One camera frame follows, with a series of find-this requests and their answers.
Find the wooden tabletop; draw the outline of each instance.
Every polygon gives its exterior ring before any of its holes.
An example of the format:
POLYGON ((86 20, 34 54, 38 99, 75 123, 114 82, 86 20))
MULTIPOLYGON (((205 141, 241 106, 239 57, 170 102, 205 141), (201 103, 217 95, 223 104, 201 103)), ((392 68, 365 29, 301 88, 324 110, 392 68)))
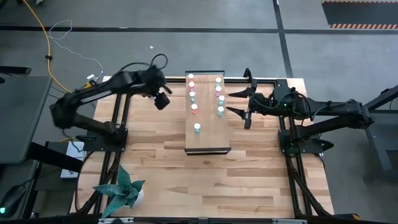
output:
MULTIPOLYGON (((288 79, 289 87, 306 94, 303 79, 288 79)), ((292 199, 284 156, 280 153, 274 116, 253 114, 250 130, 227 111, 232 150, 227 155, 187 156, 185 147, 185 84, 170 83, 170 104, 158 111, 153 100, 133 96, 129 109, 127 146, 121 165, 131 180, 146 180, 144 200, 131 210, 120 208, 117 217, 235 217, 293 218, 292 199)), ((244 90, 247 84, 226 84, 226 92, 244 90)), ((272 85, 259 84, 268 96, 272 85)), ((98 101, 95 117, 110 121, 116 96, 98 101)), ((246 109, 248 99, 226 97, 226 105, 246 109)), ((84 165, 78 184, 78 207, 98 185, 103 152, 94 152, 84 165)), ((308 188, 324 208, 333 213, 322 162, 304 154, 308 188)), ((300 208, 302 193, 297 186, 300 208)), ((103 197, 102 209, 105 206, 103 197)))

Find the concrete floor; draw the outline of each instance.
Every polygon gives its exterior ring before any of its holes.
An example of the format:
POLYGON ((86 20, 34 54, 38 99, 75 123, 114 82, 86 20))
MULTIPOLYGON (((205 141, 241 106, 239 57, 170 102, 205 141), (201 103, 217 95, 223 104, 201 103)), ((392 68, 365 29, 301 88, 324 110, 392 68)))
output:
MULTIPOLYGON (((328 29, 320 0, 279 0, 279 4, 285 29, 328 29)), ((74 26, 277 28, 272 0, 118 0, 117 3, 51 0, 34 9, 47 26, 72 19, 74 26)), ((27 9, 13 1, 0 11, 0 25, 10 24, 37 25, 27 9)), ((293 75, 304 78, 309 97, 334 101, 354 98, 364 103, 398 84, 397 38, 396 35, 286 35, 293 75)), ((112 74, 126 63, 148 62, 153 55, 165 53, 169 65, 164 73, 170 76, 183 75, 186 70, 225 70, 227 76, 240 77, 249 67, 255 77, 286 77, 278 34, 71 32, 60 43, 98 59, 105 74, 112 74)), ((32 75, 47 75, 43 33, 1 31, 0 49, 0 64, 27 66, 32 68, 32 75)), ((100 70, 94 62, 84 61, 55 44, 52 52, 53 74, 71 90, 82 86, 85 77, 100 70)), ((61 96, 55 90, 50 92, 61 96)), ((47 99, 34 136, 38 143, 63 139, 49 115, 48 105, 54 101, 52 97, 47 99)), ((393 103, 393 108, 397 106, 398 103, 393 103)), ((94 114, 90 105, 80 110, 86 116, 94 114)), ((68 132, 69 135, 83 133, 79 129, 68 132)), ((335 212, 357 213, 365 220, 398 222, 397 185, 365 184, 362 180, 369 166, 377 164, 364 131, 342 129, 326 133, 322 138, 335 143, 324 158, 335 212)), ((59 197, 49 195, 36 209, 46 215, 64 213, 69 201, 54 198, 59 197), (55 211, 53 208, 57 206, 60 209, 55 211)))

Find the wood grain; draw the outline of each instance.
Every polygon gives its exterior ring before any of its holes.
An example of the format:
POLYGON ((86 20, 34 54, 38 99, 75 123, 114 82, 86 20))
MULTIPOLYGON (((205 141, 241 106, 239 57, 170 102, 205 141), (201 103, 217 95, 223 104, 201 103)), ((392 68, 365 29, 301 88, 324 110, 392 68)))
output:
POLYGON ((228 148, 229 129, 227 116, 218 116, 218 97, 216 96, 216 78, 221 78, 221 94, 225 94, 223 75, 202 75, 196 74, 193 79, 195 83, 195 103, 198 105, 198 113, 193 114, 189 97, 190 87, 188 86, 185 100, 185 148, 199 149, 198 152, 208 152, 207 149, 228 148), (193 125, 200 124, 200 132, 195 133, 193 125))
MULTIPOLYGON (((302 79, 288 79, 288 84, 305 94, 302 79)), ((254 114, 252 128, 244 130, 241 118, 227 111, 232 150, 227 155, 187 156, 185 84, 171 83, 169 87, 174 93, 163 111, 158 111, 152 100, 132 98, 127 122, 129 136, 121 165, 130 173, 131 180, 146 180, 145 196, 136 209, 120 208, 114 216, 292 218, 285 158, 277 141, 278 119, 254 114)), ((232 93, 246 87, 227 84, 225 90, 232 93)), ((272 90, 271 85, 257 88, 266 96, 272 90)), ((111 119, 114 99, 115 96, 109 96, 99 100, 95 119, 111 119)), ((226 104, 236 108, 246 109, 247 103, 248 99, 226 98, 226 104)), ((79 207, 90 197, 92 187, 98 185, 103 155, 94 152, 82 169, 79 207)), ((303 164, 309 189, 333 213, 322 162, 306 154, 303 164)), ((297 189, 304 211, 302 193, 298 186, 297 189)))

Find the table leg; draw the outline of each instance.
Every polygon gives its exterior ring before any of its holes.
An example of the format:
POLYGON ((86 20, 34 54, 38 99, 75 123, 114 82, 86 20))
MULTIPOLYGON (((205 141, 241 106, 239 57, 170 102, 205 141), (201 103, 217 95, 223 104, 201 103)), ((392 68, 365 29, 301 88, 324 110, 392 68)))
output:
POLYGON ((79 172, 82 165, 82 161, 79 159, 64 155, 34 142, 30 144, 26 158, 35 159, 39 162, 74 172, 79 172))

